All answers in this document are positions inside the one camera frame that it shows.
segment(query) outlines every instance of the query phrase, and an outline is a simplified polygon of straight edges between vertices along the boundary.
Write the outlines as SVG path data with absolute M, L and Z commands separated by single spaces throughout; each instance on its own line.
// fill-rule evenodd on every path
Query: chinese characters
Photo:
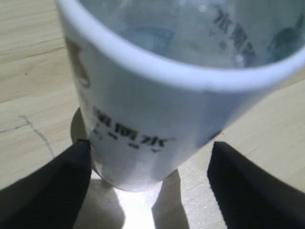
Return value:
M 119 122 L 114 122 L 110 116 L 103 113 L 96 106 L 93 107 L 93 115 L 98 121 L 93 133 L 102 140 L 98 127 L 107 128 L 107 136 L 118 141 L 120 138 L 129 140 L 128 147 L 138 150 L 141 146 L 149 147 L 153 153 L 161 152 L 168 143 L 176 141 L 176 138 L 161 138 L 159 136 L 141 135 L 139 131 L 123 125 Z

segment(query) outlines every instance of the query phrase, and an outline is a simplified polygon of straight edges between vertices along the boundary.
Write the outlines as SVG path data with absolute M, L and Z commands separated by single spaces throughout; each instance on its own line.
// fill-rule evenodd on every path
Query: white cup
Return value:
M 56 2 L 95 164 L 125 190 L 166 178 L 305 62 L 303 0 Z

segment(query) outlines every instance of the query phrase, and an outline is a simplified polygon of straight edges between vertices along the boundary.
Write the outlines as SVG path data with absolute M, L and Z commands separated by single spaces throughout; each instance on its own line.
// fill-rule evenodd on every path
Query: pen mark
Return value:
M 34 127 L 33 123 L 30 122 L 30 121 L 28 120 L 27 116 L 21 115 L 21 116 L 19 116 L 19 118 L 22 118 L 22 119 L 26 122 L 25 125 L 30 126 L 30 128 L 32 129 L 32 131 L 33 131 L 35 134 L 37 134 L 37 135 L 43 140 L 43 142 L 44 142 L 45 145 L 47 146 L 49 152 L 52 154 L 53 157 L 55 157 L 54 151 L 53 151 L 53 149 L 52 149 L 52 147 L 51 147 L 51 145 L 50 145 L 48 139 L 47 139 L 40 131 L 38 131 L 38 130 Z
M 17 129 L 19 129 L 21 127 L 24 127 L 24 126 L 27 126 L 27 125 L 29 125 L 29 124 L 25 123 L 25 124 L 19 125 L 17 127 L 11 128 L 11 129 L 0 130 L 0 134 L 6 133 L 6 132 L 9 132 L 9 131 L 12 131 L 12 130 L 17 130 Z

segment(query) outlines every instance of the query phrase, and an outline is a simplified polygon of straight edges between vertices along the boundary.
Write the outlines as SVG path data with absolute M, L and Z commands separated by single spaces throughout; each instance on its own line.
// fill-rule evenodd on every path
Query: cup rim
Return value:
M 108 29 L 78 0 L 56 0 L 70 24 L 100 52 L 121 67 L 149 80 L 196 91 L 236 92 L 272 87 L 302 69 L 305 45 L 293 55 L 268 65 L 218 69 L 187 64 L 144 50 Z

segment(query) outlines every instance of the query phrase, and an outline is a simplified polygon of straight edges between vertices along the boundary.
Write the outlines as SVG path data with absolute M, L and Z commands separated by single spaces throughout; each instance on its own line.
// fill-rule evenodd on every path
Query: wooden table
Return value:
M 305 72 L 301 72 L 217 140 L 305 191 L 304 98 Z M 27 176 L 71 144 L 70 124 L 77 108 L 53 1 L 0 1 L 0 188 Z M 177 201 L 184 206 L 189 228 L 225 228 L 206 176 L 211 149 L 212 143 L 179 168 L 181 190 L 170 191 L 171 200 L 160 202 L 155 209 L 159 216 L 171 214 Z M 160 186 L 138 194 L 113 188 L 103 193 L 99 180 L 92 175 L 75 228 L 98 228 L 101 223 L 109 223 L 108 228 L 154 228 L 151 207 Z M 179 185 L 175 178 L 169 183 L 169 190 Z M 113 215 L 103 218 L 103 212 Z

